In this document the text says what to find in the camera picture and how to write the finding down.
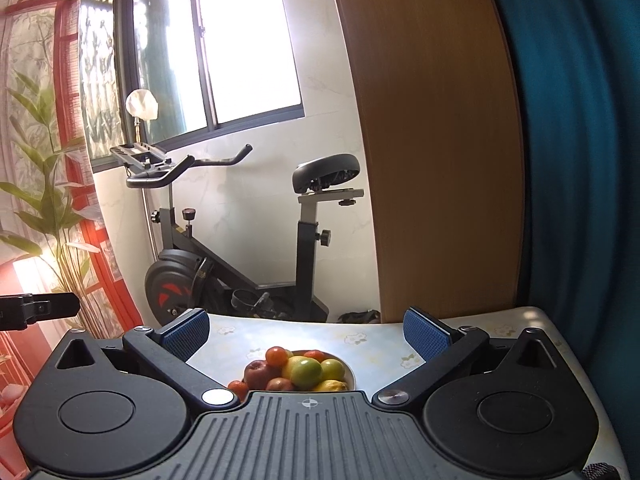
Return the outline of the large red apple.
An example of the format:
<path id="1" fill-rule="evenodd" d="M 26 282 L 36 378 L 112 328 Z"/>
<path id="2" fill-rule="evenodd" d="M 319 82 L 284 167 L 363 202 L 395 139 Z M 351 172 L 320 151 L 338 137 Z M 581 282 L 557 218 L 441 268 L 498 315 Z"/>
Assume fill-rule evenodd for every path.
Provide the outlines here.
<path id="1" fill-rule="evenodd" d="M 280 367 L 271 366 L 266 360 L 254 360 L 244 368 L 243 382 L 250 390 L 266 390 L 268 382 L 280 373 Z"/>

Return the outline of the wooden headboard panel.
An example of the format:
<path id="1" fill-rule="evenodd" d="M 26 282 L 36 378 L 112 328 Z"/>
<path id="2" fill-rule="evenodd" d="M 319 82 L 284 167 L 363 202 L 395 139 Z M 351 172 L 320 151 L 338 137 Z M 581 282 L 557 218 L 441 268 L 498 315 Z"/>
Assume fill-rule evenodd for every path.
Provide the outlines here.
<path id="1" fill-rule="evenodd" d="M 381 314 L 513 306 L 521 117 L 494 0 L 336 0 L 366 154 Z"/>

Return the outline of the floral checked tablecloth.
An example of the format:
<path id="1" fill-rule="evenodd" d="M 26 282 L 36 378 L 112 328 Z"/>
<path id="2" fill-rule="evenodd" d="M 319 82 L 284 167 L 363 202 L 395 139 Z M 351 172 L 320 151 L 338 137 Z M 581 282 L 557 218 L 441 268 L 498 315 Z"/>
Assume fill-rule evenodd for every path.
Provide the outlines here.
<path id="1" fill-rule="evenodd" d="M 486 366 L 492 370 L 527 327 L 543 330 L 574 373 L 598 414 L 599 434 L 589 463 L 607 463 L 629 479 L 629 472 L 612 422 L 587 373 L 570 345 L 541 310 L 522 307 L 492 313 L 446 318 L 451 327 L 478 327 L 495 341 L 496 354 Z M 423 364 L 420 354 L 405 341 L 400 323 L 302 323 L 232 318 L 211 315 L 209 336 L 188 364 L 221 385 L 243 376 L 248 363 L 261 360 L 266 351 L 280 346 L 291 351 L 320 350 L 337 356 L 352 371 L 355 387 L 367 396 Z"/>

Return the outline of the yellow-green apple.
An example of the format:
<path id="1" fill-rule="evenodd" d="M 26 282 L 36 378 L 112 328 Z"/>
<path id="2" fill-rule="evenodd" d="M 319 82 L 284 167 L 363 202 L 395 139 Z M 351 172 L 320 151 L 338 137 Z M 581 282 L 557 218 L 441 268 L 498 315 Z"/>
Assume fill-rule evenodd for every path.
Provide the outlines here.
<path id="1" fill-rule="evenodd" d="M 320 363 L 314 359 L 306 358 L 292 371 L 290 381 L 296 388 L 310 390 L 318 385 L 321 379 Z"/>

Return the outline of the small yellow lemon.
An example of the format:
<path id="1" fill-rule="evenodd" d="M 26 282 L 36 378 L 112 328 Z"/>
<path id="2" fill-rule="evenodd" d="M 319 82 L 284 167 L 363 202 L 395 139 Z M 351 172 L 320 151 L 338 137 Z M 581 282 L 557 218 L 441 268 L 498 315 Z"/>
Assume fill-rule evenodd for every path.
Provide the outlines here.
<path id="1" fill-rule="evenodd" d="M 322 362 L 326 359 L 326 354 L 320 350 L 308 350 L 303 353 L 305 358 L 314 359 L 318 362 Z"/>

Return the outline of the green apple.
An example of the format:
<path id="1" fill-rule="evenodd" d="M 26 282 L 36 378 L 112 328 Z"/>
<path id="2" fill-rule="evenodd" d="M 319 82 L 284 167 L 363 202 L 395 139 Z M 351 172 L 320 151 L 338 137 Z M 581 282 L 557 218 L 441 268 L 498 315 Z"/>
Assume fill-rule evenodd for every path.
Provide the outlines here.
<path id="1" fill-rule="evenodd" d="M 321 380 L 337 379 L 343 381 L 345 378 L 345 365 L 342 361 L 334 358 L 325 359 L 320 362 Z"/>

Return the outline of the cream round plate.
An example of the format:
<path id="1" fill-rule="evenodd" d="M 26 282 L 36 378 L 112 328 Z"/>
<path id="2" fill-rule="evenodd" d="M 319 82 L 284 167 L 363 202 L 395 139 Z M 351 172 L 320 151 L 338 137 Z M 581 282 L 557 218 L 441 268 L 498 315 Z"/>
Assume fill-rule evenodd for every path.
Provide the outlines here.
<path id="1" fill-rule="evenodd" d="M 337 356 L 321 350 L 293 352 L 282 376 L 300 391 L 337 391 L 355 388 L 355 378 L 347 364 Z"/>

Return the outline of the red patterned curtain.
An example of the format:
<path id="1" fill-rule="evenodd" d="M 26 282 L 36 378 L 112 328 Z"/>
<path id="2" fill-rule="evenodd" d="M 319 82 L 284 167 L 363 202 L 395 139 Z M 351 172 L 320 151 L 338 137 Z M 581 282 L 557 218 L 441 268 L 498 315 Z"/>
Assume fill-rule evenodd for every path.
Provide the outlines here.
<path id="1" fill-rule="evenodd" d="M 28 468 L 13 435 L 24 393 L 61 336 L 141 323 L 96 196 L 79 92 L 79 0 L 1 0 L 1 291 L 72 292 L 70 318 L 1 335 L 1 475 Z"/>

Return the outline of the yellow fruit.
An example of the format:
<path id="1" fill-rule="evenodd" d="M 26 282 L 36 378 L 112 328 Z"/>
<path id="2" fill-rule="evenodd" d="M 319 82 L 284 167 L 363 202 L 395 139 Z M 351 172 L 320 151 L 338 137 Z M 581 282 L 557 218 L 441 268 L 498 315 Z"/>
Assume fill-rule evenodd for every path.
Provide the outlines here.
<path id="1" fill-rule="evenodd" d="M 313 392 L 335 392 L 335 391 L 348 391 L 349 385 L 347 382 L 342 382 L 337 379 L 326 379 L 319 382 L 318 385 L 312 388 Z"/>

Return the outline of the dark framed window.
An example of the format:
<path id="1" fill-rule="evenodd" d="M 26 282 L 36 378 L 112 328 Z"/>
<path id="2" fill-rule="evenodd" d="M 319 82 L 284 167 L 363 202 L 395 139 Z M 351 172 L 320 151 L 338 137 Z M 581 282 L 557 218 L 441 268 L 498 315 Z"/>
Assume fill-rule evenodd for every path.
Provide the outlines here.
<path id="1" fill-rule="evenodd" d="M 1 0 L 1 169 L 65 178 L 302 117 L 282 0 Z"/>

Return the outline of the large yellow orange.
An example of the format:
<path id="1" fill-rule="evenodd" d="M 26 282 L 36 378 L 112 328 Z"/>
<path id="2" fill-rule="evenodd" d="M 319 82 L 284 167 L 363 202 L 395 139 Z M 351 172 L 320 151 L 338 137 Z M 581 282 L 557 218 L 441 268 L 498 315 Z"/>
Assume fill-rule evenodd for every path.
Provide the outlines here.
<path id="1" fill-rule="evenodd" d="M 294 367 L 303 360 L 306 360 L 306 356 L 290 356 L 286 361 L 285 366 L 282 367 L 281 376 L 286 379 L 290 379 Z"/>

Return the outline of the small orange mandarin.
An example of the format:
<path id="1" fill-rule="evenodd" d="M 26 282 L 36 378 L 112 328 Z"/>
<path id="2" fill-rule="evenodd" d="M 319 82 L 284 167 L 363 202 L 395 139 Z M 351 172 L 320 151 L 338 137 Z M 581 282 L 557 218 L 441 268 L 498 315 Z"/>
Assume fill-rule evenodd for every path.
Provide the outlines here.
<path id="1" fill-rule="evenodd" d="M 271 347 L 265 353 L 265 360 L 272 367 L 284 367 L 289 358 L 290 352 L 279 346 Z"/>

